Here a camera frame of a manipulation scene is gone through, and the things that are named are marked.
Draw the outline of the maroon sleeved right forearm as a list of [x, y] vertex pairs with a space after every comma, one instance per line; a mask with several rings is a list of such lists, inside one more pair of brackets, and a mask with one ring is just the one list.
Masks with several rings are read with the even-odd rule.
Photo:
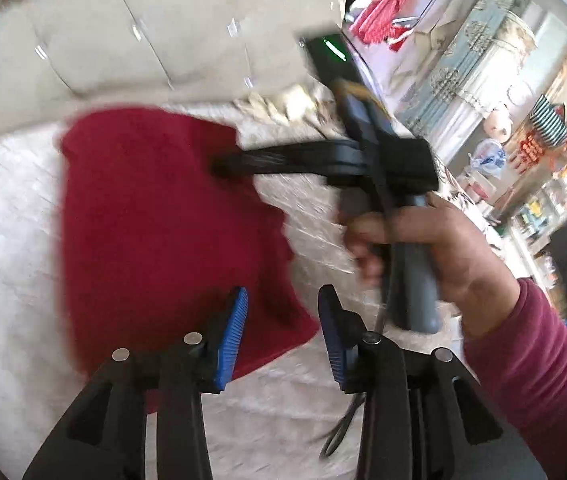
[[536, 284], [519, 285], [506, 321], [466, 340], [463, 353], [547, 477], [567, 479], [567, 326]]

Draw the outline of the person's right hand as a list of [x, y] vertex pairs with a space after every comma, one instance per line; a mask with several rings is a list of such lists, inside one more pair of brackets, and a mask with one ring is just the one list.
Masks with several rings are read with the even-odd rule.
[[484, 235], [456, 206], [435, 193], [424, 207], [396, 210], [389, 218], [376, 212], [357, 216], [351, 198], [341, 200], [337, 217], [343, 243], [363, 283], [381, 283], [382, 260], [375, 245], [416, 243], [430, 248], [440, 298], [461, 313], [465, 335], [480, 338], [503, 324], [520, 297], [520, 284], [495, 255]]

